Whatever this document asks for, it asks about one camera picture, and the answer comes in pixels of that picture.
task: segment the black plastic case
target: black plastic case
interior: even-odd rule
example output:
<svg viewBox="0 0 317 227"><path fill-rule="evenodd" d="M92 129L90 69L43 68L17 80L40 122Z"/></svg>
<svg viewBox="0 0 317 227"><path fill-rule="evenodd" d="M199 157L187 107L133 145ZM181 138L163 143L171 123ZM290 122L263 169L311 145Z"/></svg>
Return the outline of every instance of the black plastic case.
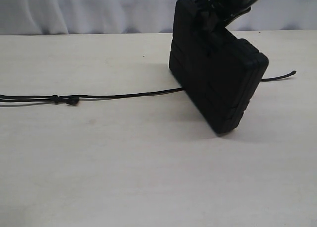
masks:
<svg viewBox="0 0 317 227"><path fill-rule="evenodd" d="M239 125L269 61L225 28L202 30L195 1L176 3L169 67L213 130L228 133Z"/></svg>

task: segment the black box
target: black box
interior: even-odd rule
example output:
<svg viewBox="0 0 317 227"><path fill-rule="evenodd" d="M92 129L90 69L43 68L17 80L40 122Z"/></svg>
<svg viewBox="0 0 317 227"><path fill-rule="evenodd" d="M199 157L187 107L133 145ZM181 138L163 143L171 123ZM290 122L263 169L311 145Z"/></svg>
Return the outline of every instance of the black box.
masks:
<svg viewBox="0 0 317 227"><path fill-rule="evenodd" d="M268 58L227 29L197 24L197 0L176 3L169 68L218 133L235 129L268 67Z"/></svg>

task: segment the white fabric backdrop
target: white fabric backdrop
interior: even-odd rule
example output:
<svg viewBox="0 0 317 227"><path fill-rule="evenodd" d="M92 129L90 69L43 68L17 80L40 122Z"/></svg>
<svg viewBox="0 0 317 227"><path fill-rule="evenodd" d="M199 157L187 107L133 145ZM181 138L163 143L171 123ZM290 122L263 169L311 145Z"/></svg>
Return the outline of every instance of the white fabric backdrop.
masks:
<svg viewBox="0 0 317 227"><path fill-rule="evenodd" d="M0 34L170 32L176 0L0 0ZM261 0L231 30L317 29L317 0Z"/></svg>

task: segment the white table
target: white table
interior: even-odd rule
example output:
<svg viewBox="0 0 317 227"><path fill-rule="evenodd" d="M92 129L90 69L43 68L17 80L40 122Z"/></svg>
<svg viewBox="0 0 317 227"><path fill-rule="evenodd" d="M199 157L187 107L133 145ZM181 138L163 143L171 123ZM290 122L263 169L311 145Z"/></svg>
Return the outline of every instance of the white table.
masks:
<svg viewBox="0 0 317 227"><path fill-rule="evenodd" d="M217 137L184 92L0 108L1 227L317 225L317 31L236 32L270 58ZM170 34L1 36L0 93L177 88Z"/></svg>

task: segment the white curtain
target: white curtain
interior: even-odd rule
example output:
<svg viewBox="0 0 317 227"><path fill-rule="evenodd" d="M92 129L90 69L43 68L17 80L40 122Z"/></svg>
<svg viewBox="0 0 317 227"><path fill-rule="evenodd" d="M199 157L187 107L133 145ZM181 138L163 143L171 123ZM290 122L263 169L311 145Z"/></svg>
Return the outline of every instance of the white curtain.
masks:
<svg viewBox="0 0 317 227"><path fill-rule="evenodd" d="M0 0L0 34L170 32L177 0ZM230 30L317 29L317 0L261 0Z"/></svg>

